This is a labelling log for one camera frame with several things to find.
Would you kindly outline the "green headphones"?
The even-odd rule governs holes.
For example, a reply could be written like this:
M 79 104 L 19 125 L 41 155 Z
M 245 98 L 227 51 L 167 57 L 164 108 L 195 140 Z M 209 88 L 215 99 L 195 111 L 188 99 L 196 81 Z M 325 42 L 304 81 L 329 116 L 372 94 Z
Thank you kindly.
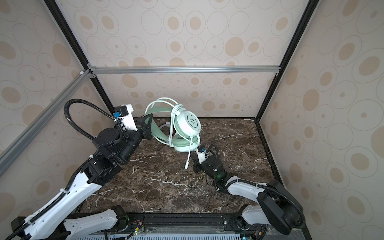
M 202 129 L 198 117 L 191 111 L 171 98 L 159 98 L 151 102 L 144 115 L 154 113 L 169 113 L 169 134 L 162 132 L 155 122 L 152 122 L 152 136 L 160 143 L 174 148 L 180 153 L 188 153 L 185 169 L 188 168 L 191 152 L 200 146 Z

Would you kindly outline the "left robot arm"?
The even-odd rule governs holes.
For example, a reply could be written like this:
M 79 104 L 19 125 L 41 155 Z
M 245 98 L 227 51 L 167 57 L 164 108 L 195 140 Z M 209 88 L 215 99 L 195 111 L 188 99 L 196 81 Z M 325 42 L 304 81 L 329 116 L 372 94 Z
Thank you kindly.
M 71 117 L 70 107 L 84 104 L 115 122 L 113 128 L 102 130 L 93 137 L 79 127 Z M 97 148 L 70 177 L 68 184 L 42 208 L 25 218 L 12 221 L 13 232 L 9 240 L 76 240 L 88 234 L 109 230 L 125 218 L 121 207 L 113 207 L 101 214 L 80 219 L 68 215 L 84 200 L 109 183 L 137 151 L 142 140 L 152 138 L 153 114 L 146 113 L 134 120 L 131 105 L 118 106 L 112 115 L 96 105 L 81 99 L 71 99 L 64 105 L 64 115 L 69 124 L 92 141 Z

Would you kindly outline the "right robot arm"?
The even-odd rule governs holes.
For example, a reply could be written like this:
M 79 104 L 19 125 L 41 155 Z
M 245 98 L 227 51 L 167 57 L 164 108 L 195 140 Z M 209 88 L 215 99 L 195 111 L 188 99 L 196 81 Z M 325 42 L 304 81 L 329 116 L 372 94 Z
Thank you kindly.
M 270 225 L 279 233 L 289 235 L 292 229 L 305 226 L 303 207 L 278 181 L 255 183 L 241 179 L 226 172 L 217 155 L 197 154 L 192 160 L 194 172 L 210 177 L 218 193 L 257 203 L 256 206 L 244 205 L 236 213 L 234 224 L 241 230 L 249 230 L 253 225 Z

